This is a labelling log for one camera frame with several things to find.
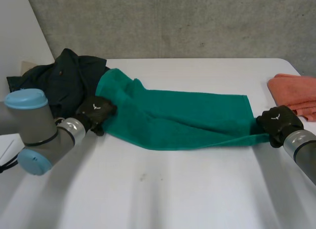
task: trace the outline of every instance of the black jacket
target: black jacket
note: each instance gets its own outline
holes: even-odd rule
[[[22,77],[7,77],[10,91],[38,88],[44,91],[54,118],[71,117],[90,95],[95,94],[101,76],[109,70],[107,61],[94,56],[77,56],[64,49],[51,65],[36,66]]]

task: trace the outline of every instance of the green towel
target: green towel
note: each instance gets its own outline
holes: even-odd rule
[[[103,129],[152,150],[250,146],[267,142],[247,96],[147,90],[119,69],[100,79],[96,96],[110,99],[117,114]]]

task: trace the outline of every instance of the light blue cap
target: light blue cap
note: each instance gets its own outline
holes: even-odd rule
[[[22,149],[17,159],[21,167],[32,175],[41,176],[52,168],[46,157],[30,149]]]
[[[4,103],[9,108],[32,110],[45,106],[48,100],[42,90],[30,88],[11,92],[5,97]]]

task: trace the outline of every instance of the gray wall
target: gray wall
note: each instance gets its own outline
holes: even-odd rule
[[[51,51],[288,60],[316,76],[316,0],[29,0]]]

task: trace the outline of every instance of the salmon towel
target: salmon towel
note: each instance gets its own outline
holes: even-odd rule
[[[278,106],[286,105],[307,121],[316,121],[316,78],[278,74],[268,88]]]

